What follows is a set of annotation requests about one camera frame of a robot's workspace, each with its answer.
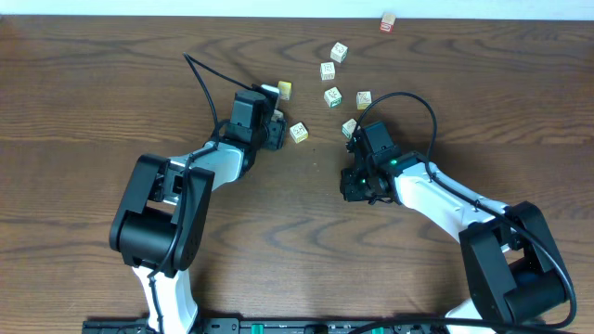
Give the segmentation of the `yellow sided X block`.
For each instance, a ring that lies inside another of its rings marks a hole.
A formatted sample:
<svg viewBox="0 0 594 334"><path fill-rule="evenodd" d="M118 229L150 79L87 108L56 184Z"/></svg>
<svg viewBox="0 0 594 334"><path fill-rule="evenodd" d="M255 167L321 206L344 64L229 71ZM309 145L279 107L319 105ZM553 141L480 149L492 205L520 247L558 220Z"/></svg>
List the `yellow sided X block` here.
<svg viewBox="0 0 594 334"><path fill-rule="evenodd" d="M284 113L278 109L275 109L271 117L272 122L281 122L284 120Z"/></svg>

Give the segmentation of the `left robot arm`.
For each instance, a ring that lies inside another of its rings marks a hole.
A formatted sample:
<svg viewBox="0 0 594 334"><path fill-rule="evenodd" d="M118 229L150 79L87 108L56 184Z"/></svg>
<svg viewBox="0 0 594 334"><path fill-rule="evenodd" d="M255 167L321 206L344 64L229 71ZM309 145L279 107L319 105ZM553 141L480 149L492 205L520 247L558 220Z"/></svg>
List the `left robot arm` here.
<svg viewBox="0 0 594 334"><path fill-rule="evenodd" d="M188 268L196 257L212 193L240 179L256 153L282 147L287 122L279 90L255 85L235 94L230 119L202 148L183 156L138 158L110 229L110 247L139 278L148 333L188 333L199 315Z"/></svg>

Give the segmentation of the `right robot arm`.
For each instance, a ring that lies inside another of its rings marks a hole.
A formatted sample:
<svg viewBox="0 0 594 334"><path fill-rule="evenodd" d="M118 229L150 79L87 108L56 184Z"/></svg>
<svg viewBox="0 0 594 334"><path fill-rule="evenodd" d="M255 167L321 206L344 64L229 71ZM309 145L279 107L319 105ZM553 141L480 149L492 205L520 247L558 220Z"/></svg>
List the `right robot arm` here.
<svg viewBox="0 0 594 334"><path fill-rule="evenodd" d="M576 315L576 295L549 225L536 205L485 198L443 174L417 151L407 154L385 125L342 127L354 164L341 172L347 201L396 203L419 212L459 243L470 298L449 318L526 325L563 304L558 328Z"/></svg>

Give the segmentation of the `green sided picture block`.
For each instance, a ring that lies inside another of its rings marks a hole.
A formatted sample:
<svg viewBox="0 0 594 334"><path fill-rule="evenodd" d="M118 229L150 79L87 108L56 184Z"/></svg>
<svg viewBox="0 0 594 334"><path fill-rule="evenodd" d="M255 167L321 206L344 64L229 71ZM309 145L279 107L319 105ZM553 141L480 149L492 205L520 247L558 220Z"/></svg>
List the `green sided picture block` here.
<svg viewBox="0 0 594 334"><path fill-rule="evenodd" d="M349 121L345 122L342 125L342 134L348 139L351 140L353 136L353 132L356 128L356 120L350 119Z"/></svg>

